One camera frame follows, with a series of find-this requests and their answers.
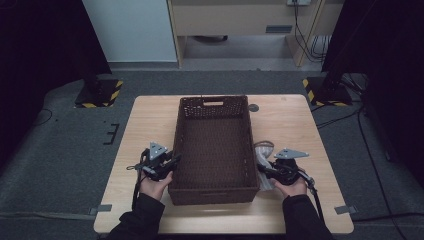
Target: black clothing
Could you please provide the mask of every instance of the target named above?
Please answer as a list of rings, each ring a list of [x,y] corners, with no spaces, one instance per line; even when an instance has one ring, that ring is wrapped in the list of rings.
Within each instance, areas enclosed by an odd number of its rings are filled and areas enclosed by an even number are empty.
[[[158,235],[159,222],[165,206],[143,193],[137,200],[135,210],[124,213],[107,240],[153,240]],[[287,197],[283,201],[287,240],[333,239],[307,195]]]
[[[287,240],[333,239],[307,195],[287,197],[283,201]]]
[[[126,212],[119,223],[107,236],[107,240],[150,240],[159,231],[159,222],[165,205],[158,200],[140,193],[134,211]]]

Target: wicker basket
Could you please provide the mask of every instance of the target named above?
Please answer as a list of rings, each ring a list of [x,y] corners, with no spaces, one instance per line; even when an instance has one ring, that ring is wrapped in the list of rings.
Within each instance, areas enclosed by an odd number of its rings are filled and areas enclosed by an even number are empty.
[[[182,98],[173,151],[174,205],[251,202],[259,191],[246,96]]]

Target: metal bracket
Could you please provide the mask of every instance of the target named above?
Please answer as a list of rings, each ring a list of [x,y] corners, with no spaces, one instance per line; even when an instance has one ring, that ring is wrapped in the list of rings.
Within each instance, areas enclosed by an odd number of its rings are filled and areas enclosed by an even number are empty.
[[[284,148],[283,150],[275,154],[274,157],[279,159],[292,159],[292,158],[301,158],[301,157],[308,157],[308,156],[309,156],[309,153],[299,152],[299,151],[291,150],[288,148]]]
[[[97,208],[90,208],[89,215],[97,215],[98,212],[110,212],[112,210],[112,204],[99,205]]]
[[[166,151],[168,151],[168,148],[158,143],[150,142],[150,161],[153,161],[163,153],[166,153]]]
[[[115,131],[107,132],[107,134],[112,135],[112,139],[110,140],[110,142],[103,143],[103,145],[112,145],[113,142],[115,141],[116,133],[118,133],[119,123],[112,123],[111,126],[115,127]]]
[[[358,209],[355,206],[340,206],[335,207],[334,210],[336,210],[337,215],[344,213],[354,214],[358,212]]]

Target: black cable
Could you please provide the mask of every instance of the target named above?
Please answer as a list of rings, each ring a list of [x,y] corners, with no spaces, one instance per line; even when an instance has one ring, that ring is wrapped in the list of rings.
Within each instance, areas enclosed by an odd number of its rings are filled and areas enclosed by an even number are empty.
[[[75,213],[55,213],[55,212],[0,212],[0,219],[55,219],[55,220],[89,220],[96,218],[93,215]]]
[[[330,124],[333,124],[335,122],[338,122],[338,121],[341,121],[341,120],[350,118],[350,117],[354,116],[355,114],[357,114],[359,111],[361,111],[362,108],[363,108],[363,106],[360,109],[355,110],[353,113],[351,113],[351,114],[349,114],[347,116],[344,116],[344,117],[341,117],[341,118],[337,118],[337,119],[333,119],[333,120],[330,120],[330,121],[327,121],[327,122],[323,122],[323,123],[317,124],[316,126],[317,126],[318,129],[321,129],[321,128],[326,127],[326,126],[328,126]]]
[[[316,107],[316,108],[312,109],[311,112],[315,112],[316,110],[323,108],[325,106],[329,106],[329,105],[322,105],[322,106]]]
[[[321,202],[319,201],[319,198],[318,198],[318,191],[315,188],[313,189],[313,191],[315,192],[315,194],[313,195],[314,195],[315,203],[317,205],[318,216],[320,217],[322,222],[325,224],[324,214],[322,213],[322,208],[321,208]]]
[[[294,5],[294,19],[295,19],[294,38],[296,39],[297,44],[302,49],[302,51],[305,53],[305,55],[306,55],[306,57],[308,58],[309,61],[311,61],[311,62],[319,62],[319,61],[312,60],[310,58],[310,56],[308,55],[308,53],[310,54],[310,50],[308,49],[308,44],[307,44],[305,38],[303,37],[302,31],[300,30],[300,27],[299,27],[298,21],[297,21],[297,16],[298,16],[298,10],[299,9],[298,9],[298,3],[297,3],[296,0],[293,1],[293,5]],[[302,44],[299,42],[299,39],[297,38],[297,30],[299,30],[300,36],[302,37],[302,40],[303,40],[303,43],[305,44],[305,47],[302,46]]]
[[[41,125],[45,124],[46,122],[50,121],[50,119],[53,117],[53,112],[51,110],[49,110],[47,108],[43,108],[43,109],[41,109],[41,111],[47,111],[47,112],[49,112],[50,113],[50,116],[44,122],[33,124],[34,127],[38,127],[38,126],[41,126]]]
[[[132,170],[132,169],[136,169],[137,170],[137,181],[135,182],[135,186],[134,186],[134,192],[133,192],[133,201],[131,204],[131,209],[134,210],[135,209],[135,205],[137,204],[137,198],[138,198],[138,192],[140,191],[140,186],[141,186],[141,182],[147,177],[147,175],[145,175],[143,178],[141,178],[141,173],[143,171],[141,165],[143,164],[144,161],[146,161],[146,159],[148,159],[148,155],[150,154],[150,149],[145,149],[140,156],[140,163],[135,165],[135,166],[129,166],[127,167],[127,170]]]
[[[381,190],[381,193],[383,195],[383,199],[384,199],[384,202],[386,204],[386,208],[387,208],[387,210],[389,212],[389,216],[393,216],[392,209],[390,208],[389,202],[388,202],[387,197],[386,197],[386,193],[384,192],[383,184],[381,183],[380,174],[378,173],[377,167],[375,166],[374,158],[371,155],[371,150],[370,150],[370,147],[368,145],[367,139],[365,137],[364,130],[362,128],[362,124],[361,124],[361,112],[362,112],[363,109],[364,109],[364,106],[362,106],[359,109],[358,114],[357,114],[357,120],[358,120],[359,130],[361,131],[361,136],[362,136],[362,139],[364,141],[365,147],[367,149],[368,156],[370,158],[371,164],[373,166],[374,173],[375,173],[375,175],[377,177],[378,185],[379,185],[380,190]],[[398,233],[400,234],[400,236],[402,237],[402,239],[406,239],[405,235],[402,233],[402,231],[400,230],[399,226],[397,225],[396,220],[393,217],[391,217],[390,219],[392,220],[393,225],[395,226],[396,230],[398,231]]]
[[[325,57],[325,53],[324,53],[325,50],[323,49],[321,53],[316,52],[315,49],[317,47],[317,42],[318,42],[318,36],[315,36],[311,46],[311,55],[313,58],[320,59],[322,61],[323,58]]]
[[[352,222],[369,222],[369,221],[378,221],[378,220],[383,220],[388,218],[402,218],[402,217],[424,217],[424,213],[415,213],[415,212],[398,213],[398,214],[391,214],[391,215],[379,216],[379,217],[352,219]]]

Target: cabinet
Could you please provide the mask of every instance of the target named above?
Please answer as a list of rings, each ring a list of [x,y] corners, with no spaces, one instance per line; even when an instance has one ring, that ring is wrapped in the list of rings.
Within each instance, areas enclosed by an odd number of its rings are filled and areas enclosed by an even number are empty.
[[[343,2],[312,0],[298,6],[297,14],[281,0],[168,0],[168,6],[180,64],[186,36],[283,34],[296,66],[301,66],[305,46],[299,46],[295,32],[300,35],[300,30],[308,44],[314,35],[331,35]]]
[[[83,2],[109,63],[177,61],[166,0]]]

